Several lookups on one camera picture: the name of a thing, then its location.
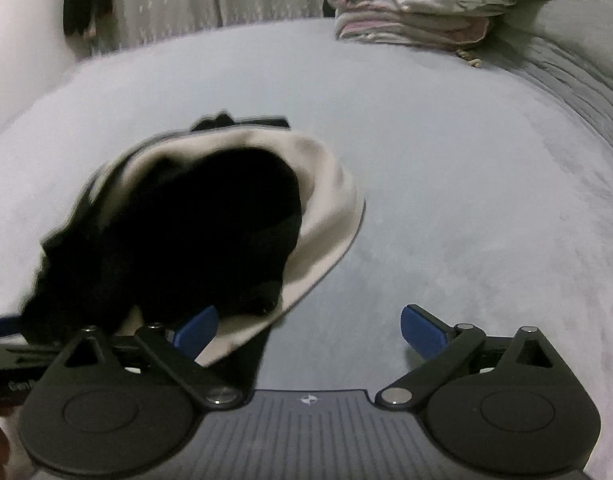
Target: ribbed surface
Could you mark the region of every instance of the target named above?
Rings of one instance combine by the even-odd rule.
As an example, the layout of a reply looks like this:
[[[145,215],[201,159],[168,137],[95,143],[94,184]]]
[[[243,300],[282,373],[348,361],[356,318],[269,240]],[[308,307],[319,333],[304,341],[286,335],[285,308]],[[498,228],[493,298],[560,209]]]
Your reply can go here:
[[[56,478],[39,472],[33,480]],[[260,391],[239,410],[208,415],[183,451],[134,480],[495,478],[452,462],[416,418],[379,410],[362,391]],[[585,479],[572,472],[551,480]]]

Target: metal screw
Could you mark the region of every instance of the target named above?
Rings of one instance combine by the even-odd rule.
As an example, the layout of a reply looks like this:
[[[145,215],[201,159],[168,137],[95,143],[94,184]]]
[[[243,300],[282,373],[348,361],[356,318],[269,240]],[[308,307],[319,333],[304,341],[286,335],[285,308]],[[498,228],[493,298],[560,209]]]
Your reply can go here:
[[[206,394],[206,400],[208,402],[212,402],[213,404],[228,404],[233,402],[240,396],[240,392],[238,392],[235,388],[230,386],[218,386],[216,388],[211,388]]]
[[[406,388],[387,388],[381,395],[382,400],[389,404],[406,404],[413,399],[413,394]]]

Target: pink fabric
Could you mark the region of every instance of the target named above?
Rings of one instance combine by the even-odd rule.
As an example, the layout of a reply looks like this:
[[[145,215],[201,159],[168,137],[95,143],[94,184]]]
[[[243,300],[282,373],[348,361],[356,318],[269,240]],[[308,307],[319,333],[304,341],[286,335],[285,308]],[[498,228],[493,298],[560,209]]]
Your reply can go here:
[[[435,36],[437,38],[443,38],[446,41],[446,43],[452,44],[455,46],[479,43],[486,36],[486,33],[488,32],[491,22],[488,18],[485,18],[485,17],[468,18],[468,21],[470,22],[470,26],[463,30],[442,31],[442,30],[424,29],[423,27],[415,27],[415,28],[417,28],[417,30],[423,31],[424,33],[428,33],[431,36]],[[343,37],[346,33],[349,33],[349,32],[378,32],[378,30],[375,30],[375,29],[379,29],[381,27],[393,27],[393,26],[401,27],[400,32],[398,32],[398,34],[402,36],[408,36],[407,28],[409,29],[411,28],[411,27],[408,27],[407,25],[403,25],[401,23],[393,22],[393,21],[365,20],[365,21],[347,23],[347,25],[342,29],[340,36]],[[415,41],[421,41],[422,43],[425,43],[425,41],[421,39],[416,39],[413,37],[410,39],[415,40]]]
[[[366,28],[388,27],[389,25],[399,25],[398,22],[389,22],[386,20],[366,20],[366,22],[353,22],[344,27],[343,32],[357,32]]]

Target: logo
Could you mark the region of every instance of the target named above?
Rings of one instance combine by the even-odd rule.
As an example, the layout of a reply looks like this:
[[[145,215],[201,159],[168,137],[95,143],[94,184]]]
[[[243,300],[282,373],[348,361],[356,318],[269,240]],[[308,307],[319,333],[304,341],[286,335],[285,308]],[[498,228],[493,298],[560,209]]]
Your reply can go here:
[[[308,394],[308,395],[305,395],[304,397],[300,397],[300,402],[303,402],[307,406],[310,406],[311,404],[315,404],[315,402],[317,402],[318,400],[320,399],[315,397],[314,394]]]

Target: bed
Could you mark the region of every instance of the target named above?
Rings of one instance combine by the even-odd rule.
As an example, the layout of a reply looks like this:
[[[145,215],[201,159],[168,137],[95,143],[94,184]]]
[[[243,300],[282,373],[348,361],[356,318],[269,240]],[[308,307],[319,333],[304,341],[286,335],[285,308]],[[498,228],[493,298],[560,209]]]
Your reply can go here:
[[[258,387],[373,396],[420,362],[399,333],[408,303],[491,335],[538,325],[601,413],[587,472],[613,480],[613,0],[521,2],[480,69],[332,31],[232,27],[64,72],[0,128],[0,314],[107,160],[222,109],[283,115],[339,157],[366,210],[275,325]]]

